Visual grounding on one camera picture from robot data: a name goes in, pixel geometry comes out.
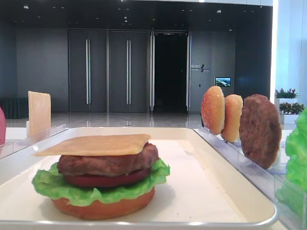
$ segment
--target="white tray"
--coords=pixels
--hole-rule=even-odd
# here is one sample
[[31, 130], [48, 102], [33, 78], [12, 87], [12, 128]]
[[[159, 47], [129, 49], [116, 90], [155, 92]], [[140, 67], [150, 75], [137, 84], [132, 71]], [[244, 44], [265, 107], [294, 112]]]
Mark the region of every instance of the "white tray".
[[[60, 213], [37, 194], [31, 180], [56, 157], [34, 157], [68, 138], [147, 133], [170, 165], [166, 184], [143, 210], [106, 221], [82, 221]], [[275, 205], [195, 131], [186, 128], [72, 128], [0, 160], [0, 229], [269, 229]]]

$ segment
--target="floor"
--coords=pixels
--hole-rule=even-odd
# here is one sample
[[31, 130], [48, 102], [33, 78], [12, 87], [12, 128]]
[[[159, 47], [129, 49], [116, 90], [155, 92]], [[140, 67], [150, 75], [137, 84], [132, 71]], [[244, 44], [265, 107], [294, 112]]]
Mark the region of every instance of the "floor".
[[[7, 127], [25, 127], [28, 119], [8, 119]], [[67, 127], [188, 127], [198, 128], [200, 114], [53, 113], [51, 125]]]

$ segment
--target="sign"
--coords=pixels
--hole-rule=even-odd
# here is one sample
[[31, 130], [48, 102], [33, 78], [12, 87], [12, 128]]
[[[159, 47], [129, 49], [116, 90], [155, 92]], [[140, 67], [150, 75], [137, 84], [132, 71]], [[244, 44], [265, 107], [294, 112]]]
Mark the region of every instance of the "sign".
[[195, 64], [195, 65], [191, 65], [191, 70], [194, 70], [194, 71], [198, 71], [200, 70], [202, 73], [208, 73], [210, 72], [210, 69], [205, 69], [204, 68], [205, 64]]

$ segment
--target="cheese slice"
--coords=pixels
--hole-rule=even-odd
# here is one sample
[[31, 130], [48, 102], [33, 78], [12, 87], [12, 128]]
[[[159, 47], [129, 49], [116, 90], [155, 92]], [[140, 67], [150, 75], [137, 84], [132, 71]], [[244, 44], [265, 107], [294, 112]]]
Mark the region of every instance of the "cheese slice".
[[29, 136], [42, 133], [51, 127], [50, 94], [28, 92], [29, 97]]
[[147, 134], [84, 136], [65, 140], [53, 147], [35, 153], [35, 156], [123, 156], [136, 155], [151, 138]]

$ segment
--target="open doorway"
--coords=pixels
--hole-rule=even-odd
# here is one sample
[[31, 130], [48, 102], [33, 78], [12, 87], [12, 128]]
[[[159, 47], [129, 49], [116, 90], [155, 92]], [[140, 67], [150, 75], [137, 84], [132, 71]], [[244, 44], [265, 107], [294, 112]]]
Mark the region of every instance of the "open doorway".
[[156, 33], [154, 113], [186, 113], [188, 33]]

